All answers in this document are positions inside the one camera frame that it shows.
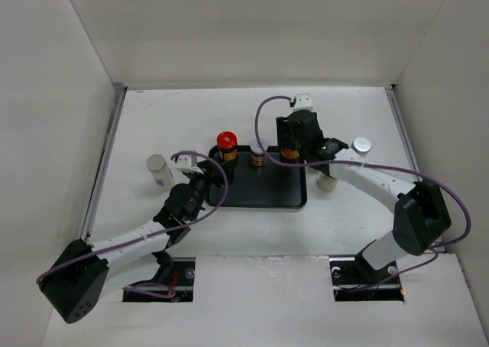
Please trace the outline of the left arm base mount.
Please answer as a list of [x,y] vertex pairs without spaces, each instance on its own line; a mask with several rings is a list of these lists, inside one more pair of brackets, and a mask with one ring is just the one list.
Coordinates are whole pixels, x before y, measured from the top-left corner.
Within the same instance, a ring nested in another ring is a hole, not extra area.
[[123,291],[123,303],[192,303],[196,279],[195,258],[166,260],[149,281],[137,283],[142,293]]

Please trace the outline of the red lid chili jar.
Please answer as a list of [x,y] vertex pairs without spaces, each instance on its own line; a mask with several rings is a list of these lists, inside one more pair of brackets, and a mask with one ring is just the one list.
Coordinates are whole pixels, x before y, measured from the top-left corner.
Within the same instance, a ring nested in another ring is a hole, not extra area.
[[286,164],[298,164],[300,161],[300,153],[296,149],[281,146],[280,161]]

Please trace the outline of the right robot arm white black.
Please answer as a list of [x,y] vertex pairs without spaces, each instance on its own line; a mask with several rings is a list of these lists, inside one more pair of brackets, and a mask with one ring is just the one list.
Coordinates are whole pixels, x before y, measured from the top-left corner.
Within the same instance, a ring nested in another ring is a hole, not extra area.
[[345,142],[324,137],[315,112],[299,110],[278,117],[276,126],[280,159],[285,164],[311,164],[321,172],[325,191],[332,190],[336,181],[344,181],[393,214],[392,230],[356,256],[354,271],[360,281],[374,281],[382,268],[406,255],[421,255],[451,226],[439,185],[371,167]]

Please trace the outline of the red lid sauce jar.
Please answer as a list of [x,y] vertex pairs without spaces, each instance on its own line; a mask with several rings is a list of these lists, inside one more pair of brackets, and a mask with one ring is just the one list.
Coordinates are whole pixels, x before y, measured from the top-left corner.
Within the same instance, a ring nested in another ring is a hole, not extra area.
[[220,132],[216,138],[220,158],[224,162],[233,161],[237,156],[238,139],[231,131]]

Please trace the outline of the white lid sauce jar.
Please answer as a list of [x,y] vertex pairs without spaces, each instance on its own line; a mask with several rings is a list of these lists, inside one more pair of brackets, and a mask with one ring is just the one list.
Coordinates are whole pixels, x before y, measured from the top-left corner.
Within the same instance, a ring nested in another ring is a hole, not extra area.
[[254,139],[250,145],[250,158],[251,163],[255,167],[263,167],[266,164],[265,152],[268,149],[268,144],[266,141],[262,141],[262,147],[258,144],[258,140]]

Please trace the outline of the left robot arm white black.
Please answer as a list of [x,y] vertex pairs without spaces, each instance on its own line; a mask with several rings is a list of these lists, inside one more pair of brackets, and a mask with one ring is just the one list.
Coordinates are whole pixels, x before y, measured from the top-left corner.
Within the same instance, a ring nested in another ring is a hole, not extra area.
[[81,238],[68,244],[36,283],[41,293],[67,324],[84,318],[98,303],[120,270],[142,258],[150,261],[145,275],[153,284],[168,282],[171,257],[167,249],[181,242],[192,226],[207,217],[201,212],[212,186],[228,190],[235,164],[183,152],[175,158],[188,183],[173,186],[152,220],[115,238],[89,244]]

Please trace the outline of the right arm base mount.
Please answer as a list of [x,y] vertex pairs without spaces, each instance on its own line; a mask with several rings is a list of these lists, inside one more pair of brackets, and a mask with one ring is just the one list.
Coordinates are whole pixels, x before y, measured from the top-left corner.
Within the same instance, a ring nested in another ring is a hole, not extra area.
[[357,255],[329,258],[333,297],[336,302],[404,301],[397,263],[374,270]]

